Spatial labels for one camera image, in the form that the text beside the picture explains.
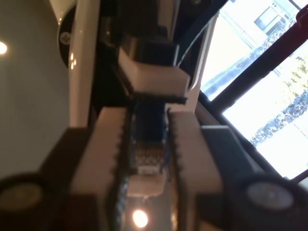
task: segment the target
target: black plastic part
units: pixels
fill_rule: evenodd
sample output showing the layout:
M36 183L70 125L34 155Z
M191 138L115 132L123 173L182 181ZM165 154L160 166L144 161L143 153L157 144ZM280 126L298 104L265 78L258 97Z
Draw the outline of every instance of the black plastic part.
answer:
M136 103L134 138L137 141L162 142L166 138L165 108L165 103Z
M38 173L22 174L0 182L0 193L20 183L34 183L43 192L41 201L25 211L0 211L2 230L49 230L64 201L70 181L82 157L90 131L69 128L51 151Z
M233 133L227 128L215 127L203 127L202 132L223 179L225 206L230 219L225 222L226 227L236 231L307 230L307 193L281 177L254 173L245 157L245 151ZM252 203L247 196L247 188L257 182L285 188L294 198L292 206L283 210L270 210Z
M162 66L175 66L179 50L163 36L137 38L128 34L123 36L121 47L136 62Z
M122 26L118 17L102 17L99 41L107 46L119 46L122 39Z
M90 135L88 128L68 128L40 167L40 173L62 190L67 189Z
M48 231L101 231L95 195L69 195Z
M66 16L62 19L60 28L59 28L59 34L58 34L58 44L59 44L60 55L66 67L68 67L69 44L65 45L61 43L60 35L63 32L68 32L69 34L72 33L72 27L73 27L73 22L75 18L75 11L76 11L76 6L72 7L69 10L69 12L66 14Z
M212 4L211 0L202 0L200 4L193 5L191 0L175 0L175 6L178 6L178 15L175 19L175 29L173 41L179 42L190 26L197 18Z
M160 102L160 103L178 103L178 104L185 104L187 101L187 98L184 97L178 97L178 96L156 96L151 94L145 94L145 93L134 93L133 98L137 101L141 102Z
M228 127L203 126L202 133L224 181L254 173L246 151Z
M247 188L257 182L279 185L294 197L293 205L284 210L269 210L253 204ZM306 231L308 227L308 196L299 186L283 178L260 174L243 176L226 190L232 228L237 231Z
M165 26L158 26L158 32L157 32L157 34L158 34L159 36L162 36L162 37L164 37L165 39L167 39L167 38L168 38L168 30L167 30L167 27L165 27Z
M199 195L196 198L197 215L214 226L229 230L228 217L225 216L226 198L224 195Z
M306 29L300 28L296 23L286 31L212 101L215 110L221 113L231 107L241 96L304 44L308 38Z
M157 35L157 0L120 0L119 2L119 16L124 33L134 37Z
M291 179L291 181L298 184L299 182L306 179L307 177L308 177L308 169L306 171L303 171L301 174L294 177L293 179Z
M96 68L94 73L91 102L97 114L104 106L124 107L129 103L122 84L115 75L112 65L116 63L116 50L105 44L96 48Z

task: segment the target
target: bright sky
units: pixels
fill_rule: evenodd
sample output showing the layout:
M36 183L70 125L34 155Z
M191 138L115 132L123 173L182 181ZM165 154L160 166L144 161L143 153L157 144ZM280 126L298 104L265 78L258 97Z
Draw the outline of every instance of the bright sky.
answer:
M220 16L212 38L202 85L250 51L228 22ZM291 65L287 62L289 61L286 60L283 66ZM216 95L225 87L222 86ZM282 87L281 78L271 72L235 105L225 111L224 115L247 139L251 139L259 128L284 109L281 105L275 104L277 95L282 92ZM308 168L308 139L294 124L287 125L276 132L257 149L282 176L290 179Z

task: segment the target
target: tree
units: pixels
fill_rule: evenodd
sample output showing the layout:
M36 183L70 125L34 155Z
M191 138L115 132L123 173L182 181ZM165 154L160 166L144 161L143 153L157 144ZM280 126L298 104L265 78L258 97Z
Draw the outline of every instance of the tree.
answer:
M283 80L285 88L279 101L275 103L283 103L288 106L251 138L250 142L255 147L308 110L308 63L306 60L308 60L308 54L305 55L305 58L297 57L296 70L285 76Z

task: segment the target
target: round knob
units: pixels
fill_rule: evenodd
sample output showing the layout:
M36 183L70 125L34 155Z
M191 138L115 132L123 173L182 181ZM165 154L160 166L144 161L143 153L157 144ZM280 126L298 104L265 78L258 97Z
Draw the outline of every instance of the round knob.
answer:
M42 189L33 183L20 183L3 190L0 194L0 209L18 212L34 207L42 199Z
M285 210L294 203L293 195L286 188L274 183L253 183L246 193L252 203L268 210Z

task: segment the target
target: cable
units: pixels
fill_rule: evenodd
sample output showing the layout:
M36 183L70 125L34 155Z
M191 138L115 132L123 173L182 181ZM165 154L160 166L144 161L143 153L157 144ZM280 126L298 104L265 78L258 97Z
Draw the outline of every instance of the cable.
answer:
M202 34L208 22L217 14L217 12L226 4L228 0L214 0L198 19L189 27L179 40L179 54L177 66L179 66L185 58L197 38Z

